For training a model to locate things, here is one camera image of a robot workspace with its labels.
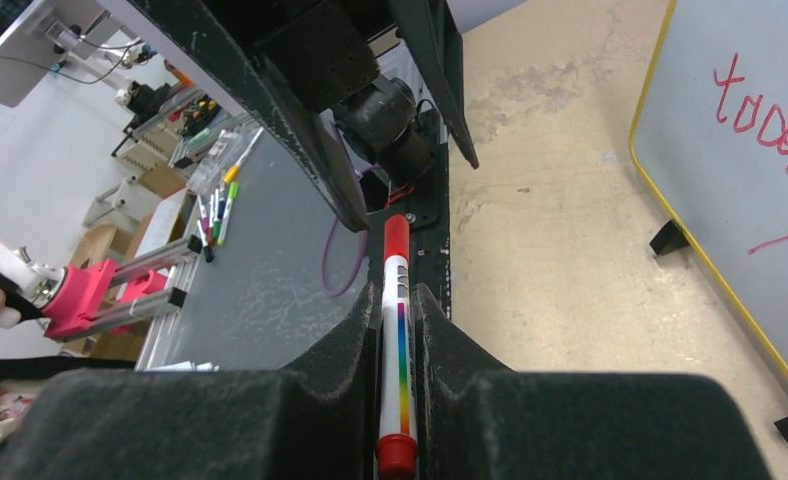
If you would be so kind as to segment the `red whiteboard marker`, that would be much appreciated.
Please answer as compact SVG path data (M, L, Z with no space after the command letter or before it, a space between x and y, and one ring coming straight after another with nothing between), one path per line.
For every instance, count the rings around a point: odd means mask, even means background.
M381 314L380 414L375 447L378 477L414 479L417 414L408 260L402 255L391 255L384 262Z

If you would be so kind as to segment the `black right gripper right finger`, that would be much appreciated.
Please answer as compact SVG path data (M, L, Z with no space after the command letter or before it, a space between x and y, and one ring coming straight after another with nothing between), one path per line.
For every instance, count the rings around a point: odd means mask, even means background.
M767 479L738 406L681 373L526 372L412 293L425 479Z

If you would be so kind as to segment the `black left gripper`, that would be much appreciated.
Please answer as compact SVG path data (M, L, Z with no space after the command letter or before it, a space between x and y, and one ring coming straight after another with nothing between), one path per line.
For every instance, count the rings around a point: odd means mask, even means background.
M310 110L320 113L380 75L369 43L394 24L448 133L479 167L465 117L462 34L444 0L129 4L287 149L353 232L369 228L353 169Z

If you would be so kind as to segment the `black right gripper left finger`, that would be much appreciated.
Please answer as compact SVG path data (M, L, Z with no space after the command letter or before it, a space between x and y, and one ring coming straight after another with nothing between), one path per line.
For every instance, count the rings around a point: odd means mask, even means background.
M380 301L367 284L276 370L60 374L9 437L0 479L365 479Z

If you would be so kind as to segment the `red marker cap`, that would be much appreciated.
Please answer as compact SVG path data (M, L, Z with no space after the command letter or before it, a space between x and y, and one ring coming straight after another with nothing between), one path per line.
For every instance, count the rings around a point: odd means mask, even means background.
M399 256L409 260L410 224L402 214L389 217L384 224L384 258Z

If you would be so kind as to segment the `yellow framed whiteboard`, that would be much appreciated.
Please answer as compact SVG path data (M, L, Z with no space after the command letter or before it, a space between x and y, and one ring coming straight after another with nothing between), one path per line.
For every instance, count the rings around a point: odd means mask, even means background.
M670 216L651 249L690 245L788 383L788 1L671 2L629 147Z

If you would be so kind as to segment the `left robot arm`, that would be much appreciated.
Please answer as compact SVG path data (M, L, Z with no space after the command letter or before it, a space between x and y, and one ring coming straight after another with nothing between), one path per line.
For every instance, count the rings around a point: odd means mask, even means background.
M432 169L418 102L383 75L371 41L396 31L472 166L462 36L445 1L137 1L134 10L181 50L295 159L342 224L368 227L350 169L321 114L398 183Z

